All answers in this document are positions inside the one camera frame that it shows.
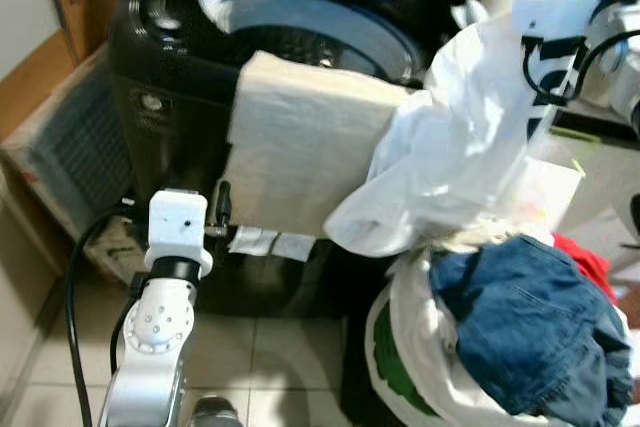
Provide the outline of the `grey robot leg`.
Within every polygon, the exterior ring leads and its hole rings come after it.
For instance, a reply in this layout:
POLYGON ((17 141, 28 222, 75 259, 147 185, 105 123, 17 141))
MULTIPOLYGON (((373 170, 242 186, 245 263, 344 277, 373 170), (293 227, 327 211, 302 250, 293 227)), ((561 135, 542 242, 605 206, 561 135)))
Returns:
POLYGON ((187 427, 244 427, 239 413, 228 399, 210 396, 198 399, 187 427))

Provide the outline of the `white garment with black stripes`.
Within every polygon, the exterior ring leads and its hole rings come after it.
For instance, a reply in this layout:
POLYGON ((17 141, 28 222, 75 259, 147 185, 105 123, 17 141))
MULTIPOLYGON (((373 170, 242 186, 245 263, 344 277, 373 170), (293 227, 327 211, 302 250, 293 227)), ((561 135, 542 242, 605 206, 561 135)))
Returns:
POLYGON ((512 17, 467 26, 399 104, 365 183, 326 218, 348 252, 380 258, 479 227, 511 226, 511 200, 554 107, 526 79, 512 17))

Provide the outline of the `blue denim jeans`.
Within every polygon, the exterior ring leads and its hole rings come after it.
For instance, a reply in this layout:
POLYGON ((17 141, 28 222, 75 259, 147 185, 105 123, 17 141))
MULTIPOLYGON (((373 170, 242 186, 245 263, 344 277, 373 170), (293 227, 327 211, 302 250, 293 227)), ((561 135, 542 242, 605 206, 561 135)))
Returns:
POLYGON ((431 258, 456 353, 509 414, 621 427, 634 403, 627 325, 570 257, 529 235, 431 258))

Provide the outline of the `black top-loading washing machine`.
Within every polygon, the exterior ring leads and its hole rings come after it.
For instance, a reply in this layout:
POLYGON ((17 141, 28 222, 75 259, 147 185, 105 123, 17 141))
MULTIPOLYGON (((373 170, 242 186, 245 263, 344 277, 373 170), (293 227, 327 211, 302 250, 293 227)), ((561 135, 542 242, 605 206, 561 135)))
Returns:
MULTIPOLYGON (((108 60, 115 106, 142 200, 165 188, 216 191, 241 70, 257 52, 421 87, 436 49, 466 24, 468 0, 119 0, 108 60)), ((316 238, 306 262, 229 253, 198 303, 224 316, 333 316, 352 277, 346 254, 316 238)))

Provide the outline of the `red garment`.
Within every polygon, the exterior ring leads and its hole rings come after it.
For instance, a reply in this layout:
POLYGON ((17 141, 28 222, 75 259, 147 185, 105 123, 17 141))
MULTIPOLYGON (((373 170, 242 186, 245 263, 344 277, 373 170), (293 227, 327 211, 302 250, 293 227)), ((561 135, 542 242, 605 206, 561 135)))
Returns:
POLYGON ((603 291, 611 304, 617 304, 617 295, 608 280, 608 273, 611 271, 611 262, 589 249, 580 247, 575 240, 567 238, 566 235, 554 232, 554 248, 561 250, 564 254, 575 262, 579 272, 585 279, 590 280, 603 291))

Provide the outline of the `beige towel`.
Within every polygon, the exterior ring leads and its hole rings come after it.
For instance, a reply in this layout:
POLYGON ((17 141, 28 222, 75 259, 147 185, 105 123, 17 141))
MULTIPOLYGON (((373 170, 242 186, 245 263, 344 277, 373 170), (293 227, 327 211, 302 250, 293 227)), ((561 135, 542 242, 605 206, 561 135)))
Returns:
POLYGON ((230 221, 324 238, 326 218, 364 185, 408 97, 361 72, 255 53, 239 71, 227 134, 230 221))

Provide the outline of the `white and green laundry basket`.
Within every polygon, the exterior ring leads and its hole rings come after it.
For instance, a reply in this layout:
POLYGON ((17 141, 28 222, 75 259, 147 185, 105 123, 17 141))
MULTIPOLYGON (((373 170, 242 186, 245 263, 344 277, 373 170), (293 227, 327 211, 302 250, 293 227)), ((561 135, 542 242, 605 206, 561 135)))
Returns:
MULTIPOLYGON (((440 253, 426 250, 399 263, 387 293, 390 335, 416 394, 448 427, 571 427, 548 415, 504 412, 477 386, 457 357, 454 318, 429 285, 440 253)), ((621 427, 637 427, 637 417, 634 396, 621 427)))

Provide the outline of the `grey mesh crate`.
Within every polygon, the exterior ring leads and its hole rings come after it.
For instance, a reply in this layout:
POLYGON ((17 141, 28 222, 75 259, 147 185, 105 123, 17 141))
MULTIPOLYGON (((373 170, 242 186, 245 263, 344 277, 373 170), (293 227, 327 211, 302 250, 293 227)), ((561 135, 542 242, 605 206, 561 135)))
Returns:
POLYGON ((0 79, 0 277, 59 275, 70 241, 131 184, 104 53, 74 61, 56 31, 0 79))

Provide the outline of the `black stand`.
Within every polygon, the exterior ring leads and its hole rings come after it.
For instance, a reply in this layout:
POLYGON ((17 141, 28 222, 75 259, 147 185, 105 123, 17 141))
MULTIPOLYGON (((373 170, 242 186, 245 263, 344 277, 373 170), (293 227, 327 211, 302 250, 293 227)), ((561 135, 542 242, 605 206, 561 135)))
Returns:
POLYGON ((346 318, 346 346, 338 401, 353 427, 404 427, 372 389, 364 349, 365 321, 346 318))

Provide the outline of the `white paper label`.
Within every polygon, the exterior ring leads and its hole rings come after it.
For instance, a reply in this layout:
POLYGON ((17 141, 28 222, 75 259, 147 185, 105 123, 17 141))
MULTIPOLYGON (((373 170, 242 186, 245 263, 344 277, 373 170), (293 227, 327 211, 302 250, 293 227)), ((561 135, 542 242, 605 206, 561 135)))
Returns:
POLYGON ((291 232, 279 232, 276 235, 270 253, 276 257, 292 259, 292 261, 306 262, 314 249, 316 238, 291 232))
POLYGON ((239 226, 228 244, 229 253, 244 255, 269 255, 278 232, 257 227, 239 226))

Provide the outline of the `white paper bag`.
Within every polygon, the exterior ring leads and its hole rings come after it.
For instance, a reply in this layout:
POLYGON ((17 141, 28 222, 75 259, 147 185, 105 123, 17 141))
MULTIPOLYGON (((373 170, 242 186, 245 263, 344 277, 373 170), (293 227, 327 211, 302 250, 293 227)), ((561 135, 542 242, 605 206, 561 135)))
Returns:
POLYGON ((516 185, 509 220, 518 231, 549 241, 584 179, 585 170, 576 159, 571 159, 570 166, 563 166, 527 157, 516 185))

